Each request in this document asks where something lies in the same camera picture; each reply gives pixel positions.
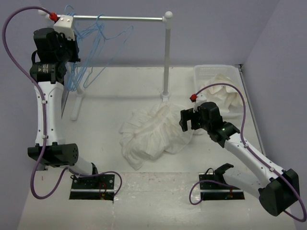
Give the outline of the white cloth in basket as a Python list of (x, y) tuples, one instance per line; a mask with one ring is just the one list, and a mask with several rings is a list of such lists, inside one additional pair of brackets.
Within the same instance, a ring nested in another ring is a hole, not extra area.
[[(216, 74), (214, 77), (210, 78), (209, 80), (205, 80), (200, 85), (200, 89), (208, 85), (217, 84), (217, 83), (227, 83), (235, 86), (241, 91), (240, 87), (224, 74)], [(207, 101), (216, 103), (218, 107), (221, 110), (225, 111), (226, 113), (229, 112), (231, 106), (233, 107), (243, 106), (243, 102), (238, 91), (228, 85), (215, 85), (209, 87), (206, 90), (203, 90), (201, 93), (205, 95)]]

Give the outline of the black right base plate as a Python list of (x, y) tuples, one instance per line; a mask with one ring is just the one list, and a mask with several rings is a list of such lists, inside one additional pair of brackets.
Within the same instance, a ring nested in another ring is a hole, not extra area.
[[(224, 179), (213, 173), (200, 173), (199, 181), (212, 180), (222, 184), (226, 184)], [(211, 182), (200, 183), (200, 194), (203, 201), (211, 200), (244, 200), (244, 192), (239, 188), (230, 188)]]

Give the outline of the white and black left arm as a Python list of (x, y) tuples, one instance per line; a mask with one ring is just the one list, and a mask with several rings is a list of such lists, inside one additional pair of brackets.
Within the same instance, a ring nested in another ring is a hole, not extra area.
[(28, 148), (28, 156), (44, 166), (68, 167), (83, 176), (87, 187), (95, 188), (100, 182), (95, 164), (80, 157), (77, 145), (67, 144), (63, 135), (64, 77), (66, 64), (80, 60), (77, 42), (53, 28), (34, 31), (34, 42), (30, 76), (36, 83), (38, 128), (35, 146)]

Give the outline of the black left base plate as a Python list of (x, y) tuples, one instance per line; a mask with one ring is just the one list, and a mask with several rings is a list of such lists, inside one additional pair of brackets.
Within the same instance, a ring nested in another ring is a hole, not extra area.
[(114, 174), (94, 177), (71, 176), (72, 184), (69, 200), (114, 201)]

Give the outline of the white clothes rack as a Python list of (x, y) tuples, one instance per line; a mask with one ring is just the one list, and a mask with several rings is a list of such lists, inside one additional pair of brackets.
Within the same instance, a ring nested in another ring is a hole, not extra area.
[[(43, 10), (38, 10), (38, 13), (49, 20), (49, 16)], [(133, 16), (90, 16), (90, 15), (75, 15), (75, 20), (101, 20), (101, 21), (127, 21), (127, 22), (161, 22), (165, 24), (165, 57), (164, 57), (164, 80), (163, 91), (161, 97), (163, 102), (166, 102), (170, 96), (169, 85), (169, 67), (170, 67), (170, 40), (173, 13), (171, 11), (165, 12), (163, 17), (133, 17)], [(77, 87), (77, 98), (71, 113), (71, 121), (76, 121), (79, 116), (79, 111), (82, 105), (85, 92), (79, 86)]]

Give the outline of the white plastic basket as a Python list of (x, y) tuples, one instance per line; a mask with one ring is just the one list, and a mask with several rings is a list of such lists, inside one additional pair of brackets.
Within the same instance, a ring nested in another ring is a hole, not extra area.
[[(243, 83), (239, 74), (238, 68), (230, 65), (197, 65), (194, 67), (194, 88), (198, 92), (200, 90), (200, 85), (210, 78), (214, 77), (216, 74), (224, 74), (229, 77), (235, 84), (237, 84), (242, 95), (245, 97), (245, 92), (243, 89)], [(237, 116), (242, 116), (243, 106), (242, 107), (230, 107), (228, 113), (221, 110), (221, 115), (226, 118), (234, 118)]]

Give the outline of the bundle of blue hangers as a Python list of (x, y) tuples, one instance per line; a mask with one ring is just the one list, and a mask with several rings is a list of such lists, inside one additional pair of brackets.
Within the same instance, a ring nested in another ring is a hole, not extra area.
[[(74, 32), (77, 35), (77, 43), (80, 49), (80, 54), (85, 54), (85, 57), (81, 59), (80, 63), (72, 63), (70, 67), (70, 76), (67, 82), (67, 90), (70, 92), (77, 91), (77, 88), (81, 86), (82, 81), (87, 81), (86, 71), (90, 67), (90, 62), (96, 56), (98, 56), (103, 49), (106, 41), (104, 36), (104, 24), (95, 19), (94, 23), (86, 28), (80, 28), (79, 22), (75, 22)], [(88, 39), (93, 38), (91, 48), (88, 52), (83, 49), (83, 44)]]

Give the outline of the white skirt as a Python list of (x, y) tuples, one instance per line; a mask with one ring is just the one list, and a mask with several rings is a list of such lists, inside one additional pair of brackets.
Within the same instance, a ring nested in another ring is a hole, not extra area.
[(204, 131), (183, 132), (179, 125), (180, 112), (186, 107), (164, 102), (132, 112), (132, 117), (119, 129), (121, 153), (128, 164), (139, 170), (146, 161), (155, 161), (163, 155), (177, 154), (187, 146), (193, 136)]

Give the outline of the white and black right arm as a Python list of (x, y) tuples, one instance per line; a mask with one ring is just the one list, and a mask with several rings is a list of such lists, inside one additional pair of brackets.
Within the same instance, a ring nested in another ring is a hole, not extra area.
[(234, 154), (252, 174), (243, 173), (229, 163), (215, 170), (214, 183), (219, 188), (233, 186), (257, 198), (272, 216), (278, 216), (299, 201), (299, 178), (292, 170), (284, 170), (266, 158), (241, 135), (233, 124), (223, 120), (218, 106), (205, 102), (197, 108), (180, 112), (182, 130), (204, 129), (212, 141)]

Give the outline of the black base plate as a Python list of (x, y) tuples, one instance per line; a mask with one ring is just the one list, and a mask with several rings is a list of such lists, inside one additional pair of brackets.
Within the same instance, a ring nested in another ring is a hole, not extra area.
[(71, 176), (72, 184), (69, 200), (114, 201), (114, 174), (94, 177)]
[[(200, 173), (199, 181), (212, 180), (222, 184), (226, 184), (224, 179), (213, 173)], [(230, 188), (211, 182), (200, 183), (200, 194), (203, 201), (211, 200), (244, 200), (244, 192), (239, 188)]]

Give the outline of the blue wire hanger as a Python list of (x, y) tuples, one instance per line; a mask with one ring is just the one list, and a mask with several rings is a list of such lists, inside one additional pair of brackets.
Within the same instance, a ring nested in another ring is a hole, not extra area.
[[(129, 37), (131, 36), (133, 30), (134, 30), (134, 26), (130, 25), (129, 27), (125, 28), (124, 30), (122, 30), (121, 32), (119, 32), (117, 35), (114, 36), (108, 36), (105, 33), (105, 23), (104, 24), (104, 36), (105, 36), (105, 43), (103, 46), (103, 49), (101, 50), (100, 54), (96, 57), (94, 57), (92, 59), (92, 61), (90, 62), (90, 67), (89, 69), (86, 71), (86, 77), (87, 77), (87, 81), (83, 81), (83, 87), (86, 89), (88, 88), (98, 77), (99, 75), (110, 65), (112, 64), (112, 62), (117, 58), (117, 56), (121, 53), (122, 49), (124, 48), (127, 40), (129, 39)], [(101, 54), (103, 54), (103, 50), (105, 49), (105, 46), (107, 44), (110, 44), (113, 42), (113, 40), (119, 40), (119, 44), (117, 44), (117, 48), (115, 48), (113, 54), (111, 57), (108, 57), (106, 59), (106, 61), (103, 61), (103, 67), (102, 69), (97, 73), (97, 74), (93, 74), (93, 70), (94, 70), (94, 59), (95, 58), (99, 58), (101, 57)]]

